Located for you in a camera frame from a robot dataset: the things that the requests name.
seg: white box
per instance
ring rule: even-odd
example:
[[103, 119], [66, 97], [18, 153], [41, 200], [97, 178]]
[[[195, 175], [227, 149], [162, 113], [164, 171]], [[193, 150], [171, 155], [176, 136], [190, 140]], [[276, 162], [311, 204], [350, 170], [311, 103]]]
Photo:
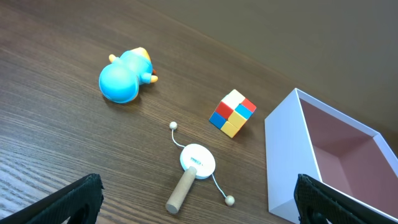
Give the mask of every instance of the white box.
[[265, 119], [269, 212], [299, 223], [298, 174], [398, 222], [398, 159], [377, 131], [294, 89]]

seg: puzzle cube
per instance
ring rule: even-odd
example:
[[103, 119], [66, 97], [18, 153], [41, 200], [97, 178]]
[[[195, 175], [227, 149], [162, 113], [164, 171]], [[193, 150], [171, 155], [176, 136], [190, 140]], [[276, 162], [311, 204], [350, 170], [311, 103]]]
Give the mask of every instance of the puzzle cube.
[[218, 104], [209, 121], [230, 138], [233, 138], [255, 110], [254, 104], [240, 92], [232, 90]]

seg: string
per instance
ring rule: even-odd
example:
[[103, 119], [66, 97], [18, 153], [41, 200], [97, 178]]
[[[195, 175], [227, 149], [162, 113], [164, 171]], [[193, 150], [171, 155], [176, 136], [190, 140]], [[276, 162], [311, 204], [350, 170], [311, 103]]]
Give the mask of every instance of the string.
[[[177, 141], [175, 141], [175, 139], [174, 139], [174, 130], [173, 130], [173, 129], [172, 129], [172, 139], [173, 139], [174, 144], [176, 144], [177, 146], [180, 146], [180, 147], [182, 147], [182, 148], [185, 147], [185, 146], [179, 144]], [[223, 197], [226, 198], [226, 195], [224, 194], [223, 190], [222, 190], [221, 187], [219, 187], [219, 185], [217, 184], [216, 177], [214, 176], [214, 174], [211, 174], [211, 177], [213, 178], [214, 183], [216, 184], [217, 189], [221, 192], [221, 194], [223, 195]]]

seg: rubber duck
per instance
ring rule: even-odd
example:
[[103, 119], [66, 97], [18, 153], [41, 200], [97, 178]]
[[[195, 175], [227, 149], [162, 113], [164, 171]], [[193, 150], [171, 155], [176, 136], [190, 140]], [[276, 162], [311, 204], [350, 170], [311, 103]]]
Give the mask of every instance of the rubber duck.
[[111, 54], [110, 65], [99, 75], [99, 89], [115, 103], [128, 103], [138, 95], [139, 86], [158, 80], [148, 52], [138, 47], [128, 50], [120, 57]]

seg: toy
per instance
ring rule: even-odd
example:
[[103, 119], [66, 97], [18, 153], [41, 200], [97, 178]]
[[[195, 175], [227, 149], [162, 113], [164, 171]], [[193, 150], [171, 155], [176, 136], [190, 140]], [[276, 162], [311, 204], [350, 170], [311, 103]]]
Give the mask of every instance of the toy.
[[145, 49], [128, 50], [120, 58], [111, 54], [110, 65], [99, 75], [99, 88], [107, 99], [115, 103], [127, 103], [138, 95], [139, 85], [158, 80], [156, 71]]
[[237, 90], [232, 90], [221, 100], [209, 121], [233, 138], [255, 110], [254, 104]]
[[180, 210], [193, 181], [195, 179], [205, 179], [209, 176], [212, 176], [216, 187], [225, 198], [225, 204], [232, 206], [235, 203], [235, 198], [231, 195], [226, 196], [214, 177], [213, 173], [216, 169], [216, 161], [211, 152], [199, 144], [183, 146], [177, 143], [174, 140], [174, 131], [177, 129], [176, 122], [173, 121], [170, 123], [170, 129], [172, 130], [173, 142], [183, 148], [180, 155], [180, 163], [185, 172], [166, 203], [167, 211], [176, 214]]

